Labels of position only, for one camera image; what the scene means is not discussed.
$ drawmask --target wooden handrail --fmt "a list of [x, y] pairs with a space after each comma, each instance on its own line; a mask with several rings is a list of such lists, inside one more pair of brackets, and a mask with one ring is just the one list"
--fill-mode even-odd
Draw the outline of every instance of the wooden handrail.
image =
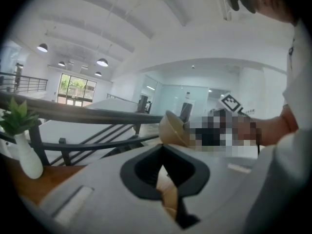
[[1, 109], [8, 109], [8, 102], [12, 96], [18, 104], [26, 100], [28, 109], [36, 112], [40, 118], [56, 121], [88, 124], [153, 124], [159, 123], [162, 119], [162, 116], [157, 115], [88, 109], [7, 92], [0, 92]]

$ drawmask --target window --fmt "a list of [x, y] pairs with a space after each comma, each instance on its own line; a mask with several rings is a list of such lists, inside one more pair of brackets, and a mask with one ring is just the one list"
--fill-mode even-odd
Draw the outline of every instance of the window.
[[92, 104], [97, 83], [62, 74], [58, 88], [58, 103], [86, 106]]

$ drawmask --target glass wall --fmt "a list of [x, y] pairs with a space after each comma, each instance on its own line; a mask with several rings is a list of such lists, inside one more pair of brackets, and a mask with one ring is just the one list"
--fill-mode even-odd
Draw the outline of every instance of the glass wall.
[[58, 88], [58, 103], [84, 107], [92, 104], [97, 83], [62, 74]]
[[191, 86], [163, 85], [158, 103], [158, 115], [163, 115], [167, 110], [180, 115], [183, 103], [193, 105], [191, 116], [204, 115], [208, 88]]
[[146, 113], [150, 113], [151, 108], [153, 107], [153, 101], [154, 101], [154, 95], [155, 90], [157, 88], [158, 82], [149, 78], [148, 76], [145, 77], [141, 93], [140, 93], [140, 99], [142, 96], [147, 96], [147, 105], [145, 108]]
[[193, 105], [191, 116], [204, 116], [216, 109], [218, 100], [228, 91], [194, 86], [163, 85], [153, 114], [164, 115], [167, 110], [180, 115], [183, 103]]

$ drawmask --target gray machine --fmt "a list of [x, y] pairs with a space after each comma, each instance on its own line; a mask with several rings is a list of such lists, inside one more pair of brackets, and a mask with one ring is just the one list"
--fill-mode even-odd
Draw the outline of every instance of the gray machine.
[[[257, 160], [219, 158], [174, 145], [101, 159], [53, 190], [34, 215], [59, 233], [255, 233], [307, 183], [312, 131], [299, 130]], [[178, 190], [176, 221], [156, 190], [164, 165]]]

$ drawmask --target potted plant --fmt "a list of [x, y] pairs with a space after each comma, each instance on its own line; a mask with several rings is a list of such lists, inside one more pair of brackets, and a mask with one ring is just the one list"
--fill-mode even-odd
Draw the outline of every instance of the potted plant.
[[39, 178], [43, 172], [43, 166], [38, 155], [29, 146], [25, 135], [26, 130], [37, 124], [39, 116], [27, 112], [26, 101], [19, 106], [13, 97], [8, 108], [10, 112], [3, 112], [0, 126], [8, 135], [14, 137], [20, 166], [25, 174], [32, 179]]

